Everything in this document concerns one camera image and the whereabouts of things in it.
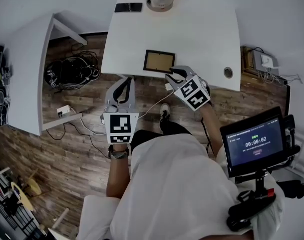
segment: white desk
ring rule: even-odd
[[[12,70],[9,84],[8,124],[32,134],[77,119],[81,113],[44,123],[42,86],[45,56],[52,29],[56,27],[74,40],[87,41],[63,25],[53,14],[41,16],[19,29],[5,43],[6,63]]]
[[[175,53],[175,65],[190,66],[210,85],[240,90],[241,62],[238,24],[234,8],[219,0],[174,0],[166,12],[154,12],[145,0],[142,12],[114,13],[102,62],[102,73],[164,78],[144,71],[146,50]],[[233,77],[224,76],[224,68]]]

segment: timer display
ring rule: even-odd
[[[232,166],[248,163],[283,150],[278,119],[227,135]]]
[[[266,137],[262,137],[261,139],[255,139],[255,140],[253,140],[252,142],[246,142],[245,143],[245,146],[247,146],[247,147],[250,147],[250,146],[252,146],[252,145],[256,145],[256,144],[258,144],[258,143],[262,143],[262,142],[265,142],[266,141]]]

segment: monitor mount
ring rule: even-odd
[[[288,160],[283,164],[259,170],[254,174],[235,177],[235,184],[255,180],[256,189],[255,191],[247,190],[241,192],[237,197],[240,203],[229,208],[229,217],[226,222],[231,231],[237,232],[249,227],[251,225],[251,218],[257,216],[273,204],[276,194],[273,188],[266,189],[264,187],[264,177],[267,175],[267,172],[271,173],[274,170],[289,166],[294,160],[295,154],[301,149],[295,144],[295,121],[293,115],[288,115],[283,120],[285,130],[290,133],[286,135]]]

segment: shoe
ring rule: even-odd
[[[167,120],[170,117],[170,115],[171,115],[171,108],[170,108],[170,106],[167,103],[163,103],[161,105],[160,114],[161,114],[160,122],[162,120],[164,120],[164,119]]]

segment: smartphone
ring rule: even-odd
[[[117,3],[115,7],[115,13],[124,13],[124,12],[141,12],[143,3],[139,2],[125,2],[125,3]]]

